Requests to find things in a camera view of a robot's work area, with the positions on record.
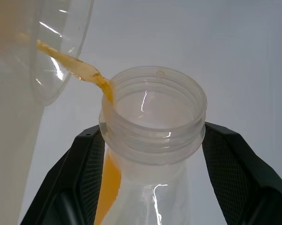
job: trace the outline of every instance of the stream of orange liquid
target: stream of orange liquid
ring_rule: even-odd
[[[40,40],[37,41],[37,48],[59,61],[78,79],[95,83],[101,88],[103,94],[113,104],[113,92],[110,82],[108,79],[102,77],[95,67],[69,55],[62,54]],[[105,215],[116,200],[120,183],[121,172],[111,159],[110,153],[107,152],[94,225],[100,225],[102,223]]]

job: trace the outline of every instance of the bottle opening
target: bottle opening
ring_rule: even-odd
[[[147,164],[171,164],[194,153],[204,136],[207,99],[200,85],[164,67],[135,67],[111,79],[100,127],[111,149]]]
[[[170,129],[202,117],[206,99],[190,77],[162,67],[128,69],[112,79],[115,111],[145,128]]]

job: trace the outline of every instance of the white background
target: white background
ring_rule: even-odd
[[[107,78],[141,65],[193,77],[207,121],[239,132],[282,178],[282,0],[96,0],[80,59]],[[19,222],[48,170],[98,123],[101,95],[72,77],[45,109]],[[192,225],[226,224],[201,149],[189,163]]]

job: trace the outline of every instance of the plastic container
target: plastic container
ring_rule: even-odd
[[[103,97],[99,121],[122,179],[102,224],[189,224],[186,159],[205,134],[204,91],[163,67],[128,69],[112,84],[114,106]]]
[[[78,56],[92,5],[93,0],[0,0],[0,224],[17,224],[44,106],[69,79],[59,63],[36,50],[36,40]]]

